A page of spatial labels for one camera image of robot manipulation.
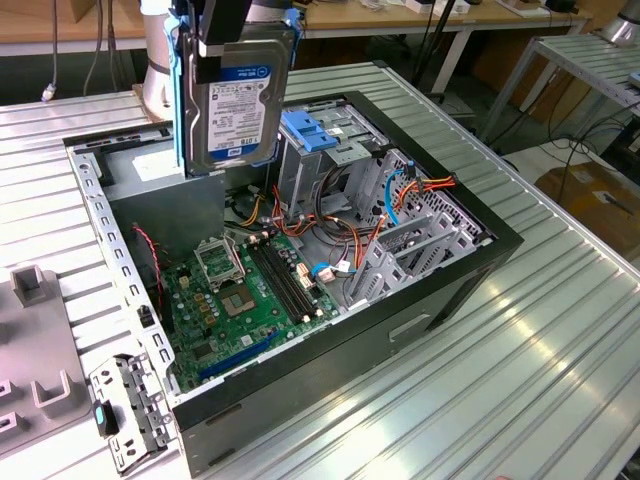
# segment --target motherboard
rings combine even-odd
[[[338,316],[309,270],[285,235],[266,232],[240,245],[203,242],[163,270],[163,324],[182,392]]]

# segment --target blue drive bracket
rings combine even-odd
[[[307,112],[284,112],[282,121],[308,152],[317,152],[338,144],[338,140],[325,132],[318,121]]]

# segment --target slotted aluminum surface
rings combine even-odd
[[[640,71],[640,46],[619,48],[589,34],[542,37],[536,50],[623,107],[640,102],[640,90],[628,81]]]
[[[296,72],[287,97],[347,89],[366,93],[525,243],[430,337],[201,478],[613,478],[640,444],[638,274],[393,72]],[[60,139],[142,122],[132,94],[0,109],[0,271],[37,261],[58,272],[85,372],[136,344]],[[0,471],[115,479],[105,445],[87,420]],[[187,469],[173,452],[133,478]]]

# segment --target open computer tower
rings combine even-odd
[[[205,471],[446,322],[522,242],[359,93],[286,105],[258,167],[185,180],[172,137],[66,140],[142,347],[90,376],[121,474],[176,440]]]

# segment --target expansion slot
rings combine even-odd
[[[205,368],[200,373],[198,373],[200,377],[200,381],[203,381],[209,377],[215,377],[219,373],[222,373],[230,368],[235,367],[236,365],[241,364],[245,360],[249,360],[251,357],[255,357],[259,353],[266,351],[270,344],[271,340],[280,335],[280,332],[276,331],[269,335],[267,338],[262,340],[261,342],[252,345],[241,352],[236,353],[235,355],[230,356],[210,367]]]
[[[314,307],[273,247],[260,243],[249,245],[247,251],[291,320],[294,323],[308,322],[314,314]]]

